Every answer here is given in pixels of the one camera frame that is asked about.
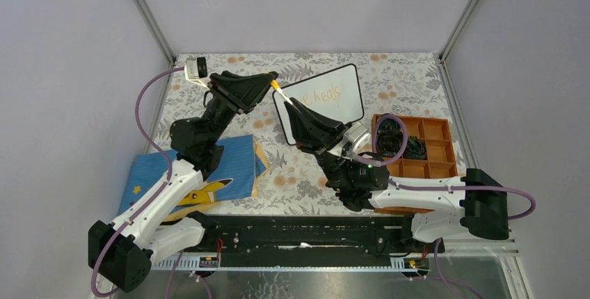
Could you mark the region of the yellow marker cap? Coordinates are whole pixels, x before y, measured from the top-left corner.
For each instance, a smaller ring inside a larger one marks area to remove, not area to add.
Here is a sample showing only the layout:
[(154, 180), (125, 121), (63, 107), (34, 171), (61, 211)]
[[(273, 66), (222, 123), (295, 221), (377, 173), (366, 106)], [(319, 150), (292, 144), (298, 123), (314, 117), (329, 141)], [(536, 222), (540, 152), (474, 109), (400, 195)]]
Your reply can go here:
[(281, 88), (280, 88), (280, 86), (279, 86), (279, 84), (278, 84), (278, 82), (277, 82), (276, 80), (272, 80), (272, 81), (271, 81), (271, 86), (272, 86), (272, 87), (273, 87), (273, 89), (275, 89), (277, 92), (280, 92), (280, 91), (281, 91)]

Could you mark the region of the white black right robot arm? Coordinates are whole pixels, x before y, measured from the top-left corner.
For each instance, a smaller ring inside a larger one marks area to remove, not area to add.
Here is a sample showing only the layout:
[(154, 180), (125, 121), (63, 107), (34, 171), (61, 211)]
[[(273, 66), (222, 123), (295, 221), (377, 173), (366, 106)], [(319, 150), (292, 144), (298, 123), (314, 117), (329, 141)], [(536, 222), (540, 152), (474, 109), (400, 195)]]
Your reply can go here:
[(425, 243), (461, 233), (508, 239), (507, 192), (485, 171), (469, 168), (463, 176), (439, 179), (392, 177), (379, 154), (357, 154), (368, 139), (362, 124), (327, 118), (293, 97), (284, 107), (297, 149), (315, 157), (327, 187), (346, 208), (409, 214), (408, 227), (399, 233), (405, 250), (415, 252)]

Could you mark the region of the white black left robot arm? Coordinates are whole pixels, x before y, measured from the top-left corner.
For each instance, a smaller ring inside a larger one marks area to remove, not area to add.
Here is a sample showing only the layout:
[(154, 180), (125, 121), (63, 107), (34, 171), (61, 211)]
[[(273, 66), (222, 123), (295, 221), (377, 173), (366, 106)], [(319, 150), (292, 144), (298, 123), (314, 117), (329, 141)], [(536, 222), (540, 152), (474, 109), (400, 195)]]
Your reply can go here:
[(171, 125), (175, 160), (163, 158), (163, 176), (128, 210), (111, 222), (98, 220), (88, 231), (88, 265), (92, 268), (91, 292), (108, 298), (117, 291), (130, 292), (141, 284), (151, 267), (185, 248), (212, 248), (215, 231), (194, 218), (183, 218), (165, 229), (160, 224), (190, 191), (202, 188), (218, 168), (223, 147), (217, 141), (237, 114), (250, 113), (271, 88), (278, 73), (239, 76), (190, 72), (175, 68), (187, 81), (213, 95), (200, 117), (182, 118)]

